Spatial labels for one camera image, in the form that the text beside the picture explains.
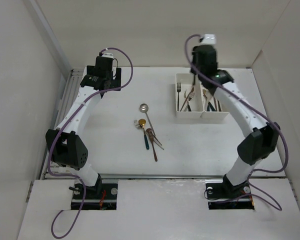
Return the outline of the silver spoon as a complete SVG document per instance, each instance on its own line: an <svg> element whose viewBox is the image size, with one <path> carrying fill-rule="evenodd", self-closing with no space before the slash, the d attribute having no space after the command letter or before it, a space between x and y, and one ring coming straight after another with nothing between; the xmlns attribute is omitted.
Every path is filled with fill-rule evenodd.
<svg viewBox="0 0 300 240"><path fill-rule="evenodd" d="M151 120L150 120L150 118L149 118L149 115L148 115L149 106L148 106L146 103L142 103L142 104L139 106L139 111L140 111L141 113L144 113L144 114L146 115L146 118L147 118L147 120L148 120L148 122L149 122L149 125L150 125L150 128L151 128L152 132L153 132L153 135L156 136L155 130L154 130L153 125L152 125L152 122L151 122Z"/></svg>

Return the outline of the gold spoon dark handle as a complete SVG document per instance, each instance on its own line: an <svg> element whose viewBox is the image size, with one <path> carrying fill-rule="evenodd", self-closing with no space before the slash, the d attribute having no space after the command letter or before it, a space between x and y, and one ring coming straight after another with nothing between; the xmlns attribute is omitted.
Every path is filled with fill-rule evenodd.
<svg viewBox="0 0 300 240"><path fill-rule="evenodd" d="M146 129L145 129L145 125L146 125L146 120L141 118L138 120L138 124L141 126L141 129L143 130L143 136L144 136L144 141L145 141L145 147L147 150L150 149L150 146L149 146L149 142L148 142L148 137L147 137L147 134L146 134Z"/></svg>

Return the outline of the black fork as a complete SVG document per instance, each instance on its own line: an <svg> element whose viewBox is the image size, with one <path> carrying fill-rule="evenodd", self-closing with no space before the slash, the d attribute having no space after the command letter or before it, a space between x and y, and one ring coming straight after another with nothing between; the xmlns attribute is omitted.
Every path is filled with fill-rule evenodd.
<svg viewBox="0 0 300 240"><path fill-rule="evenodd" d="M182 86L180 82L176 83L176 92L177 92L177 111L180 111L180 92L182 90Z"/></svg>

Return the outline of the long copper handle utensil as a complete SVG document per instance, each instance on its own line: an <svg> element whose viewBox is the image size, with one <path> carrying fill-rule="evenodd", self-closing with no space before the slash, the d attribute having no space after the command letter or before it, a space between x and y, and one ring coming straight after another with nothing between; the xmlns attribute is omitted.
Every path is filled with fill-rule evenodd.
<svg viewBox="0 0 300 240"><path fill-rule="evenodd" d="M155 162L157 162L158 157L157 157L157 153L156 153L155 146L154 146L154 136L150 131L148 132L148 136L149 136L149 140L150 140L151 145L152 145L154 160L155 160Z"/></svg>

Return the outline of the rose gold fork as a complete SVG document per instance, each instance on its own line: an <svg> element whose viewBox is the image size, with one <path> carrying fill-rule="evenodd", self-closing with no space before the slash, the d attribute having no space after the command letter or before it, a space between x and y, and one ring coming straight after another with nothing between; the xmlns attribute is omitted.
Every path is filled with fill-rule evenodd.
<svg viewBox="0 0 300 240"><path fill-rule="evenodd" d="M188 106L190 105L191 99L194 97L195 87L189 84L182 84L181 91L184 93L184 102L182 104L182 107L180 108L180 111L186 112Z"/></svg>

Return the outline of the gold spoon green handle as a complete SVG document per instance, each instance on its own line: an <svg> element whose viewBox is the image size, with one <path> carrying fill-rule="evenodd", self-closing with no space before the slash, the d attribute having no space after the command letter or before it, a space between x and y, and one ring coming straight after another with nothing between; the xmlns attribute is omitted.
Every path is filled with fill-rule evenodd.
<svg viewBox="0 0 300 240"><path fill-rule="evenodd" d="M202 92L203 92L204 98L207 99L208 98L207 95L206 95L207 90L206 89L202 89Z"/></svg>
<svg viewBox="0 0 300 240"><path fill-rule="evenodd" d="M212 105L212 103L210 101L207 102L207 112L215 112L216 109L214 108L214 106Z"/></svg>

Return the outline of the white spoon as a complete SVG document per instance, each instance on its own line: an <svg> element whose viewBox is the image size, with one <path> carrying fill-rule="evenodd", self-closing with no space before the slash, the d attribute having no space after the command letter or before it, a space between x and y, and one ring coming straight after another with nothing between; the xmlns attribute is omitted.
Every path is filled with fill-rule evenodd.
<svg viewBox="0 0 300 240"><path fill-rule="evenodd" d="M208 90L206 90L205 96L208 102L210 102L213 99L213 95Z"/></svg>

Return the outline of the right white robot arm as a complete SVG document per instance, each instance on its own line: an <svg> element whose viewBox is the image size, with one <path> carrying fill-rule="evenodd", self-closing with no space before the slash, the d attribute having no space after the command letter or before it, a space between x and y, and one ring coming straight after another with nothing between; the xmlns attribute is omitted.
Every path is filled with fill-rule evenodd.
<svg viewBox="0 0 300 240"><path fill-rule="evenodd" d="M241 103L243 95L233 77L218 68L217 51L212 45L199 45L192 49L191 72L203 87L217 98L240 127L244 140L238 145L238 158L221 183L211 183L211 199L234 199L247 188L248 176L253 169L276 148L279 138L278 125L270 124L249 109L248 102Z"/></svg>

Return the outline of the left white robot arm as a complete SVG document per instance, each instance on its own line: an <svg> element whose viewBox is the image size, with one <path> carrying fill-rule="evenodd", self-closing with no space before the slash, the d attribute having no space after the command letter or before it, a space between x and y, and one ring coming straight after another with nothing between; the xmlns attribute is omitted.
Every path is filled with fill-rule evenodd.
<svg viewBox="0 0 300 240"><path fill-rule="evenodd" d="M56 128L45 134L48 162L68 169L67 176L79 182L74 190L93 199L101 195L101 177L88 161L88 148L81 134L104 94L121 90L122 69L114 68L114 61L113 54L102 51L94 65L85 67L69 111Z"/></svg>

